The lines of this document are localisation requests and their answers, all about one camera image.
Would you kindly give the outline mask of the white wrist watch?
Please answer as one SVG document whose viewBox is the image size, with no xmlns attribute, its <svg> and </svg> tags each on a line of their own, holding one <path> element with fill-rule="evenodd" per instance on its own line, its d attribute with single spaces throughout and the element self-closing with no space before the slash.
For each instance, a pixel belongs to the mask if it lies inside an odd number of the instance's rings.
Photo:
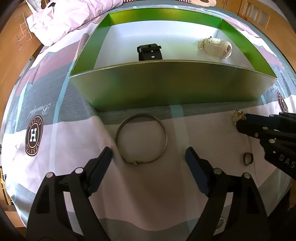
<svg viewBox="0 0 296 241">
<path fill-rule="evenodd" d="M 212 57 L 227 59 L 231 56 L 233 48 L 228 41 L 209 37 L 198 42 L 198 49 L 204 49 Z"/>
</svg>

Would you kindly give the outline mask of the patterned bed sheet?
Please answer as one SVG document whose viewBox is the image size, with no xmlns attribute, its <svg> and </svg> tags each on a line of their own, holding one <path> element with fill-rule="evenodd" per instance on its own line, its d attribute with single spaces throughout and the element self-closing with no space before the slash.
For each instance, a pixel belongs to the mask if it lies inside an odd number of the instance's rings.
<svg viewBox="0 0 296 241">
<path fill-rule="evenodd" d="M 259 50 L 277 80 L 258 99 L 98 111 L 70 81 L 87 41 L 110 13 L 140 8 L 196 11 L 226 20 Z M 267 163 L 259 141 L 237 132 L 236 109 L 280 112 L 277 94 L 295 111 L 295 70 L 250 23 L 218 9 L 156 2 L 126 4 L 68 33 L 41 53 L 12 95 L 1 140 L 6 189 L 23 223 L 47 172 L 61 175 L 99 155 L 115 158 L 90 201 L 113 240 L 185 240 L 206 197 L 185 165 L 187 147 L 228 174 L 249 172 L 271 213 L 290 187 L 288 175 Z"/>
</svg>

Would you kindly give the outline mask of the wooden cabinet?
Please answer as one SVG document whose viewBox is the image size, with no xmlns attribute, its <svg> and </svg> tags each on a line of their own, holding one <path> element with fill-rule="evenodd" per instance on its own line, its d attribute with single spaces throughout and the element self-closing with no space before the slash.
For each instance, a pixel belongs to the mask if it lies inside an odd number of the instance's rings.
<svg viewBox="0 0 296 241">
<path fill-rule="evenodd" d="M 276 45 L 295 69 L 295 31 L 277 11 L 260 1 L 217 1 L 216 6 L 252 23 Z"/>
</svg>

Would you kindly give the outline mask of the black wrist watch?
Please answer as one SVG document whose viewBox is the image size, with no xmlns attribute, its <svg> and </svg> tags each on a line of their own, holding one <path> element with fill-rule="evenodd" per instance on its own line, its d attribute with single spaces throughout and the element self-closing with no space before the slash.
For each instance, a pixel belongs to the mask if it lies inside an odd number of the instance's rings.
<svg viewBox="0 0 296 241">
<path fill-rule="evenodd" d="M 138 61 L 162 60 L 161 46 L 157 44 L 140 45 L 137 47 Z"/>
</svg>

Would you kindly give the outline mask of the red striped plush toy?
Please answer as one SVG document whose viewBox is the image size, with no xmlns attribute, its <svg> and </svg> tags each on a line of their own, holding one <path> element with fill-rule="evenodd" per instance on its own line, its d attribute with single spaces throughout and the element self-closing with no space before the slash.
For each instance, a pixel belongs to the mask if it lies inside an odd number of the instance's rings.
<svg viewBox="0 0 296 241">
<path fill-rule="evenodd" d="M 194 4 L 197 6 L 203 6 L 203 7 L 214 7 L 217 2 L 216 0 L 176 0 L 180 1 L 182 3 L 188 3 L 188 4 Z"/>
</svg>

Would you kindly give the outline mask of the green cardboard box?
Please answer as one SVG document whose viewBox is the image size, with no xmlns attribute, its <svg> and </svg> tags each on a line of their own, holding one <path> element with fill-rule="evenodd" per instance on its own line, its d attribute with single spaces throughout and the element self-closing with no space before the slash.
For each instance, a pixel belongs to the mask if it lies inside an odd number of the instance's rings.
<svg viewBox="0 0 296 241">
<path fill-rule="evenodd" d="M 230 42 L 231 56 L 219 59 L 198 49 L 209 37 Z M 163 59 L 138 61 L 137 47 L 154 43 Z M 226 20 L 169 8 L 106 15 L 69 78 L 98 111 L 253 101 L 277 80 L 254 44 Z"/>
</svg>

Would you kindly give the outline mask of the pink crumpled blanket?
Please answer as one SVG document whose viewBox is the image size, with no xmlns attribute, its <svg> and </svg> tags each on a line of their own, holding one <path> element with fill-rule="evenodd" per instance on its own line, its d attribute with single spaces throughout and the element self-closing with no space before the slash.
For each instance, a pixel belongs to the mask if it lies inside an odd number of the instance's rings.
<svg viewBox="0 0 296 241">
<path fill-rule="evenodd" d="M 27 18 L 30 32 L 44 46 L 51 46 L 69 32 L 117 8 L 123 1 L 50 1 Z"/>
</svg>

